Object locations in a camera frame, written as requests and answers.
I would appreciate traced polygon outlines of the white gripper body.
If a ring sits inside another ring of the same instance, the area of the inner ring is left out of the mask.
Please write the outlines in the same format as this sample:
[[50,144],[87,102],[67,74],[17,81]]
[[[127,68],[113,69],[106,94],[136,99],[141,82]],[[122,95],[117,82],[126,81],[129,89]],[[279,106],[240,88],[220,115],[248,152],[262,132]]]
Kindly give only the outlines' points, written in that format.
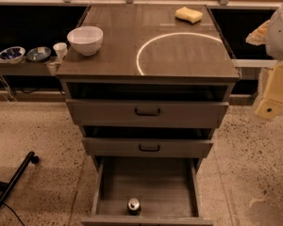
[[283,106],[283,62],[269,70],[263,97]]

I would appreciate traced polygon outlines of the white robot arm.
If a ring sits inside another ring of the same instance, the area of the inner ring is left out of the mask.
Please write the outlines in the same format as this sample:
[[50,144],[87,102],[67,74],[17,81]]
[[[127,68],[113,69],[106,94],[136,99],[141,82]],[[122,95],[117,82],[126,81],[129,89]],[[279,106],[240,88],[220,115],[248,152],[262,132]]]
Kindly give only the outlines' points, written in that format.
[[246,42],[265,45],[268,56],[277,63],[268,71],[268,79],[255,109],[258,118],[269,121],[283,110],[283,3],[272,17],[250,33]]

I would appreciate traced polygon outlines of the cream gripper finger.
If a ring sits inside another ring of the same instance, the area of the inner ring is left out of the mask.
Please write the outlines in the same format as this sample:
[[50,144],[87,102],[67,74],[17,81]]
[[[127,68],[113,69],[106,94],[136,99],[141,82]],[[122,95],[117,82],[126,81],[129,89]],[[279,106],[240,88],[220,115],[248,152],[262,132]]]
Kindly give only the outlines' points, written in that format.
[[255,114],[266,121],[278,116],[283,110],[283,105],[273,100],[261,100],[255,110]]

